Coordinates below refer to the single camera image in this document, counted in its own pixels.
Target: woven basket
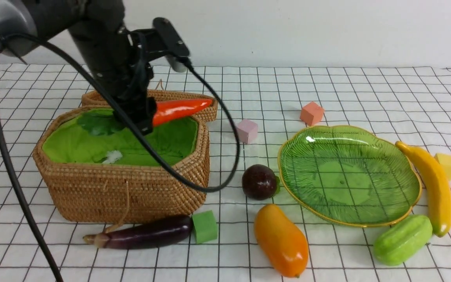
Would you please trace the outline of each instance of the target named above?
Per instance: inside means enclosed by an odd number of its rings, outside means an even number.
[[[153,90],[148,89],[147,95],[149,97],[154,97],[156,101],[170,101],[170,100],[184,100],[184,99],[211,99],[210,96],[206,96],[203,94],[195,94],[195,93],[187,93],[187,92],[177,92],[177,91],[166,91],[166,90]],[[102,98],[97,91],[91,91],[86,94],[83,94],[81,97],[81,105],[102,105],[109,107],[109,104]],[[217,109],[218,102],[217,100],[213,100],[213,103],[207,107],[199,111],[195,116],[205,123],[210,121],[214,121],[217,118]]]
[[[82,112],[106,106],[83,106],[60,115],[45,131],[32,152],[60,214],[74,222],[147,223],[166,216],[190,215],[204,203],[197,192],[159,166],[117,164],[60,164],[42,149],[45,140],[61,124]],[[195,151],[173,166],[186,179],[208,186],[210,172],[208,128],[198,122]]]

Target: green cucumber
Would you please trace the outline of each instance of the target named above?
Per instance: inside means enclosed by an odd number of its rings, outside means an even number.
[[[397,266],[423,248],[432,235],[433,226],[427,216],[407,216],[377,238],[374,256],[386,266]]]

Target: toy vegetable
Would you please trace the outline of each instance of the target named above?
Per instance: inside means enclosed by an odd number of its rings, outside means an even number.
[[[306,236],[275,204],[262,207],[255,218],[258,245],[284,277],[299,277],[307,267],[309,248]]]
[[[373,253],[381,263],[397,266],[423,248],[432,235],[433,227],[427,216],[410,215],[377,238]]]
[[[157,127],[170,120],[191,116],[211,105],[211,99],[184,99],[157,102],[157,111],[152,126]]]
[[[109,249],[159,248],[181,242],[193,230],[193,220],[177,215],[109,233],[86,235],[86,244]]]

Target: purple eggplant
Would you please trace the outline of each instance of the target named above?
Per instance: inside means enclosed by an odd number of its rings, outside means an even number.
[[[86,244],[109,249],[149,249],[179,243],[193,231],[190,216],[177,215],[109,233],[83,237]]]

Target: yellow banana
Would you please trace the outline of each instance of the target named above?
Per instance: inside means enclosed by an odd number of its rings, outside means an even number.
[[[433,234],[445,236],[451,228],[451,188],[443,167],[428,151],[401,141],[396,147],[417,168],[428,192],[428,216]]]

